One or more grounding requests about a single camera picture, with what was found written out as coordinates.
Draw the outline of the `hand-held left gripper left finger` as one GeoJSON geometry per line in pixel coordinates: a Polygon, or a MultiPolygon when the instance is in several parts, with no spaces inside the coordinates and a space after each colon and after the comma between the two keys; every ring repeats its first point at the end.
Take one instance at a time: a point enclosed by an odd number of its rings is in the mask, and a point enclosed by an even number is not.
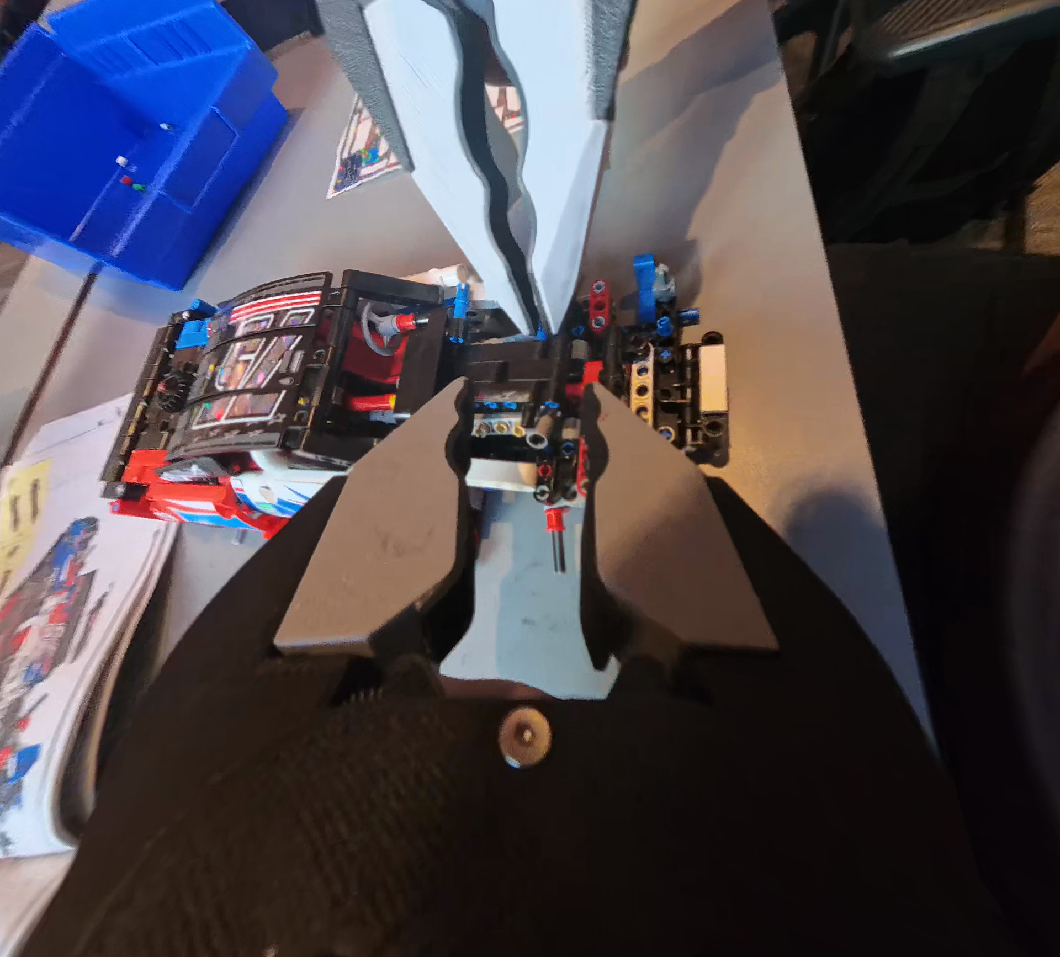
{"type": "Polygon", "coordinates": [[[470,382],[457,378],[273,537],[292,581],[277,662],[438,680],[431,620],[469,564],[470,382]]]}

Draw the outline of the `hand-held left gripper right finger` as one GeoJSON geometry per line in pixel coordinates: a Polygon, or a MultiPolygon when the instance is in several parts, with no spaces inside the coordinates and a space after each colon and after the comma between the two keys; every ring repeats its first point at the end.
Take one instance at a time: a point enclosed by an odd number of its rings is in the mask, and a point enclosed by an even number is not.
{"type": "Polygon", "coordinates": [[[711,666],[779,662],[779,638],[703,472],[601,383],[583,392],[581,631],[600,701],[708,699],[711,666]]]}

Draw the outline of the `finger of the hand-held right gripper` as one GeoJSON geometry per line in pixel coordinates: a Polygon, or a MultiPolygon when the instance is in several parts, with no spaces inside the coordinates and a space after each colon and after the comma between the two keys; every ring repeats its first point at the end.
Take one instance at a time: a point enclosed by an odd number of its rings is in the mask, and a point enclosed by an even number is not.
{"type": "Polygon", "coordinates": [[[453,14],[439,0],[373,0],[364,20],[417,187],[484,282],[485,294],[519,332],[535,332],[536,315],[490,218],[492,190],[471,154],[453,14]]]}
{"type": "Polygon", "coordinates": [[[493,0],[493,40],[522,98],[528,274],[542,323],[556,332],[575,297],[606,135],[591,85],[591,0],[493,0]]]}

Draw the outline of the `toy car chassis parts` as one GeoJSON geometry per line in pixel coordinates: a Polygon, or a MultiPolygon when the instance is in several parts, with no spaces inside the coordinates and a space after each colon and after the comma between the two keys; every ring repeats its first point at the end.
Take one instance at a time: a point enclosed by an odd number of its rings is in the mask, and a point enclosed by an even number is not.
{"type": "Polygon", "coordinates": [[[567,336],[575,340],[575,382],[561,408],[523,411],[476,408],[470,421],[469,488],[522,492],[544,510],[586,500],[583,392],[601,382],[656,435],[699,465],[729,458],[730,410],[723,335],[696,334],[699,311],[682,306],[669,266],[650,253],[633,259],[633,317],[620,319],[620,301],[604,279],[577,294],[560,332],[516,334],[484,286],[456,289],[446,327],[447,366],[466,343],[567,336]]]}

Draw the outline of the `red toy race car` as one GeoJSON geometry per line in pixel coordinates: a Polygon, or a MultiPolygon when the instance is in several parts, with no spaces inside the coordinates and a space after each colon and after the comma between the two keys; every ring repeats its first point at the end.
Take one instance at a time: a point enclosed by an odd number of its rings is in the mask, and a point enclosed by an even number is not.
{"type": "Polygon", "coordinates": [[[102,473],[110,510],[272,538],[444,387],[469,279],[293,274],[174,314],[102,473]]]}

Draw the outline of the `black brick assembly blue pins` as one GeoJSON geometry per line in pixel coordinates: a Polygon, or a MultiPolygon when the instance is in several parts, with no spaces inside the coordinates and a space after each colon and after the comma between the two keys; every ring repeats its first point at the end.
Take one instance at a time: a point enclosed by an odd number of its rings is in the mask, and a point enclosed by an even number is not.
{"type": "Polygon", "coordinates": [[[567,336],[466,343],[454,357],[476,408],[561,408],[575,382],[575,340],[567,336]]]}

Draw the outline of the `light grey desk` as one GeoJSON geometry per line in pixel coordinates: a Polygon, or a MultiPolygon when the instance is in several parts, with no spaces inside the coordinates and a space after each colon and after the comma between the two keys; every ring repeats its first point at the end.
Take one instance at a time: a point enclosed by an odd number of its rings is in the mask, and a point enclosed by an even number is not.
{"type": "Polygon", "coordinates": [[[263,546],[191,625],[26,955],[912,955],[951,809],[765,0],[640,0],[590,250],[697,251],[779,638],[708,699],[559,696],[581,571],[488,502],[438,680],[266,646],[263,546]]]}

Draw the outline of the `holographic sticker sheet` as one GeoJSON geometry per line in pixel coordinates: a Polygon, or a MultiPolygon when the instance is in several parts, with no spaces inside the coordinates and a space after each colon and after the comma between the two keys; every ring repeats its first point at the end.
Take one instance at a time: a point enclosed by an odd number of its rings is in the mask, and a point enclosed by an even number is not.
{"type": "MultiPolygon", "coordinates": [[[[512,141],[518,155],[526,142],[523,102],[511,84],[485,84],[485,98],[496,121],[512,141]]],[[[401,170],[396,155],[372,120],[363,98],[352,95],[350,113],[335,150],[334,166],[326,185],[328,200],[401,170]]]]}

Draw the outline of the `blue plastic bin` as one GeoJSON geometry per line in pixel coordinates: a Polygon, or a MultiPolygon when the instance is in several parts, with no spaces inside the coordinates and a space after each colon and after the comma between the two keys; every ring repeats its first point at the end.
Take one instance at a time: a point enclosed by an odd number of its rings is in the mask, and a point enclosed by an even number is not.
{"type": "Polygon", "coordinates": [[[1,71],[1,236],[183,288],[286,122],[216,0],[82,0],[1,71]]]}

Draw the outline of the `open instruction book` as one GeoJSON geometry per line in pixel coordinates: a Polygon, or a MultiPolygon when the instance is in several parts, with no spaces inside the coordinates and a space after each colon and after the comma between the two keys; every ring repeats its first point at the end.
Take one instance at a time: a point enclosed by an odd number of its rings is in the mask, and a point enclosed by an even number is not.
{"type": "Polygon", "coordinates": [[[174,525],[105,500],[102,516],[73,522],[1,593],[4,858],[75,846],[96,802],[116,678],[175,540],[174,525]]]}

